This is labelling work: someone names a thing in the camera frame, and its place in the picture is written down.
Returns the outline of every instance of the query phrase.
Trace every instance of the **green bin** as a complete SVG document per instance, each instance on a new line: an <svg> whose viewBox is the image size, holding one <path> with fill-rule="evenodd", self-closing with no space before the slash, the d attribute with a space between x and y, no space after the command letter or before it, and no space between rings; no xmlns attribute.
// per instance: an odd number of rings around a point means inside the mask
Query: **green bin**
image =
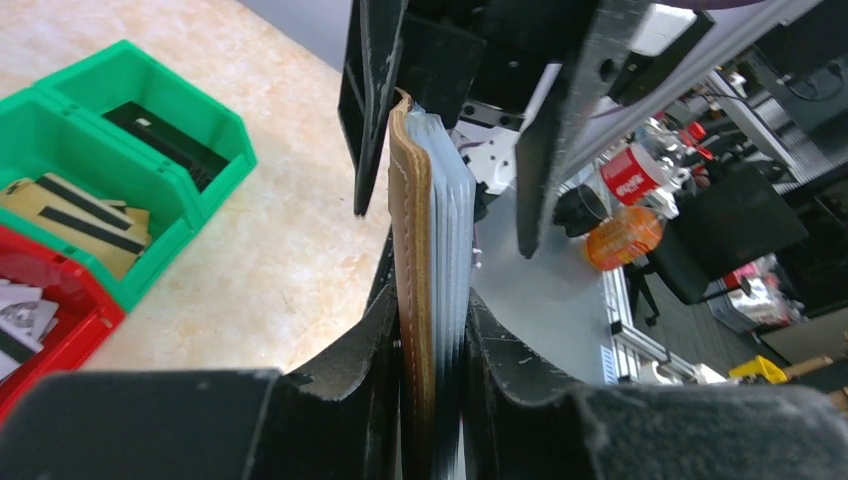
<svg viewBox="0 0 848 480"><path fill-rule="evenodd" d="M148 210L153 242L127 275L117 280L92 255L9 210L0 208L0 225L88 268L128 312L205 219L178 172L157 166L156 160L84 120L79 109L72 107L34 88L0 101L0 188L20 178L37 179L54 172L97 198L126 200Z"/></svg>
<svg viewBox="0 0 848 480"><path fill-rule="evenodd" d="M238 115L126 40L43 78L35 87L64 106L78 108L79 115L97 128L180 175L204 220L256 166ZM127 102L135 102L176 127L228 164L201 192L184 167L102 117Z"/></svg>

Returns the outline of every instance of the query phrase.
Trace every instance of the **orange soda bottle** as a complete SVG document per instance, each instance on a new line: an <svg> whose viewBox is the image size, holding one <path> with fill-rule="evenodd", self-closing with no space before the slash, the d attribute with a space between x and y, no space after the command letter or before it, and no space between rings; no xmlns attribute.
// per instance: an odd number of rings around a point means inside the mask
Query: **orange soda bottle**
<svg viewBox="0 0 848 480"><path fill-rule="evenodd" d="M589 233L585 254L598 270L614 270L657 248L664 221L648 207L625 206Z"/></svg>

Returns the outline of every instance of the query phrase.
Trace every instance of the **countertop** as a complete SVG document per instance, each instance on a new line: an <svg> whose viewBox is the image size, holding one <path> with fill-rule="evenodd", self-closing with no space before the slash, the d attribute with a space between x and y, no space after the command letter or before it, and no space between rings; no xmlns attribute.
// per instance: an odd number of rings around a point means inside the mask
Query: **countertop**
<svg viewBox="0 0 848 480"><path fill-rule="evenodd" d="M85 368L296 368L362 314L386 162L355 218L339 74L231 0L6 0L0 97L123 38L240 114L259 165Z"/></svg>

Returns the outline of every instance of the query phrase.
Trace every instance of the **red plastic container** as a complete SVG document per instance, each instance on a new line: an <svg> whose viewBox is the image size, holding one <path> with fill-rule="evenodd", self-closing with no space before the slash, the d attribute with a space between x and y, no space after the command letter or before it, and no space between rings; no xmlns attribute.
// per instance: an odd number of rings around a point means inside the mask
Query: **red plastic container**
<svg viewBox="0 0 848 480"><path fill-rule="evenodd" d="M2 423L41 377L79 368L126 314L86 269L2 227L0 278L43 288L43 298L59 304L59 323L44 339L44 349L0 384Z"/></svg>

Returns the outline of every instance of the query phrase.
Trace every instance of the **office chair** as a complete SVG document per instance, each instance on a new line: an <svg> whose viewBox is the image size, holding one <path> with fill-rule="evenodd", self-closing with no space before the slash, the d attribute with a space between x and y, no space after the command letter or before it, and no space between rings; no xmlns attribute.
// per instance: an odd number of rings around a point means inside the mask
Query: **office chair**
<svg viewBox="0 0 848 480"><path fill-rule="evenodd" d="M643 267L628 265L630 309L640 294L656 325L660 312L646 276L656 273L684 304L705 297L710 282L807 236L804 225L757 168L742 165L721 182L685 199L680 215L668 222L660 244Z"/></svg>

